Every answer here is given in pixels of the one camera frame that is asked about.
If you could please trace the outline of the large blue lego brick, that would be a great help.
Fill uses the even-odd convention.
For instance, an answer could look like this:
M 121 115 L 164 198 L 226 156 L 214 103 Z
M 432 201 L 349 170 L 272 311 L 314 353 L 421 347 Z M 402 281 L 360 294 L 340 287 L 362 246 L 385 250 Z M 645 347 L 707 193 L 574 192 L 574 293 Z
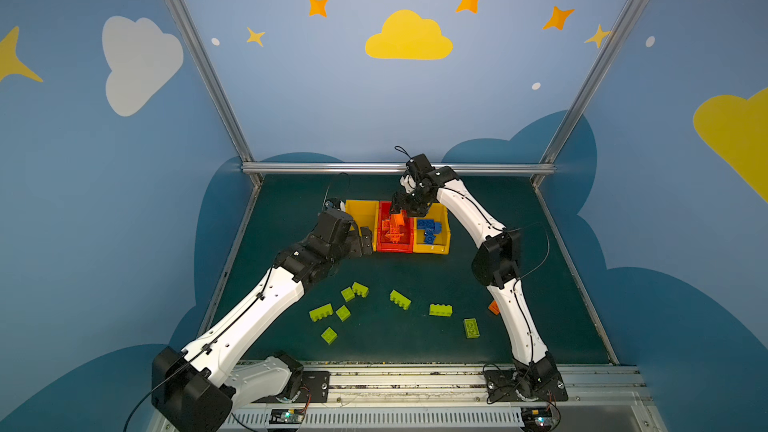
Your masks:
M 417 228 L 424 230 L 426 235 L 437 236 L 442 232 L 442 224 L 434 219 L 418 219 Z

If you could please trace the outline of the orange square lego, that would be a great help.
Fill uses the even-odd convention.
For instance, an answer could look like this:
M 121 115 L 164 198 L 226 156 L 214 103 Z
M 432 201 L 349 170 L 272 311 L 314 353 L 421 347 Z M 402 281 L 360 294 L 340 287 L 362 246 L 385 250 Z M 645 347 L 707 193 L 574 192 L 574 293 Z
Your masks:
M 492 302 L 491 302 L 491 304 L 488 306 L 488 309 L 489 309 L 489 310 L 490 310 L 490 311 L 491 311 L 491 312 L 492 312 L 494 315 L 499 315 L 499 314 L 500 314 L 500 310 L 499 310 L 499 307 L 498 307 L 498 305 L 497 305 L 496 301 L 492 301 Z

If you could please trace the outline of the orange lego plane piece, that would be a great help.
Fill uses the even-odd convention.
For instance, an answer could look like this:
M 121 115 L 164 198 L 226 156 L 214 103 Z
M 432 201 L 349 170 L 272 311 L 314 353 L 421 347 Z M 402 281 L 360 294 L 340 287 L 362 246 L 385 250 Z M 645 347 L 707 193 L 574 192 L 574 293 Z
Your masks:
M 411 244 L 411 219 L 405 211 L 389 214 L 380 222 L 380 239 L 386 248 L 407 248 Z

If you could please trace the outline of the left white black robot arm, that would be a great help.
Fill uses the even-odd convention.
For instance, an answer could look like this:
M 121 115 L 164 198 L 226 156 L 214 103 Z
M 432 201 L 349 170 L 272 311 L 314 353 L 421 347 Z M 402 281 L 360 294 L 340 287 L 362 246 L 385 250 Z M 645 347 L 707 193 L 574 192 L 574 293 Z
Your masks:
M 370 255 L 373 233 L 356 223 L 313 230 L 280 251 L 264 277 L 224 318 L 180 351 L 152 363 L 151 404 L 178 431 L 216 431 L 232 412 L 260 399 L 291 402 L 301 394 L 303 366 L 284 352 L 235 367 L 254 342 L 341 260 Z

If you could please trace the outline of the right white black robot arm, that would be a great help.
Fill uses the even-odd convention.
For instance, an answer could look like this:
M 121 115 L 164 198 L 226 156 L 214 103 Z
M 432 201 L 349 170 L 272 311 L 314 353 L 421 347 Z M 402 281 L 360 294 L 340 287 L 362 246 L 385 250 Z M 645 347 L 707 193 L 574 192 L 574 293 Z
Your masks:
M 456 172 L 434 167 L 424 155 L 406 163 L 404 188 L 393 195 L 392 210 L 424 217 L 441 204 L 459 221 L 477 246 L 471 269 L 495 301 L 510 339 L 515 372 L 512 383 L 499 385 L 493 400 L 517 396 L 523 401 L 565 401 L 568 394 L 554 357 L 534 324 L 527 306 L 521 268 L 521 231 L 509 229 L 471 195 Z

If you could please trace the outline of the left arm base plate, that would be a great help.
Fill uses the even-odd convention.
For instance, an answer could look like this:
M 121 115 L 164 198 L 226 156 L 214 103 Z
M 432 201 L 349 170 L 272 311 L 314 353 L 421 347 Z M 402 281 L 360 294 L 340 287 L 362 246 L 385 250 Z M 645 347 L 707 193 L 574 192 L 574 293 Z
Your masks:
M 311 398 L 311 403 L 326 403 L 330 390 L 330 373 L 321 371 L 303 371 L 295 373 L 288 383 L 287 398 L 292 403 L 304 403 Z

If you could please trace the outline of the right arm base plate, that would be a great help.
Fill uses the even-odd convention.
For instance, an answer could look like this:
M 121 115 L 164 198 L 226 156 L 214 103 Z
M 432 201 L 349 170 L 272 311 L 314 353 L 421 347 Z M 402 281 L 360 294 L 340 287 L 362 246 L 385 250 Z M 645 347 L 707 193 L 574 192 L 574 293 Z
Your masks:
M 537 376 L 533 370 L 490 369 L 483 373 L 487 402 L 561 402 L 568 401 L 565 382 L 559 372 Z

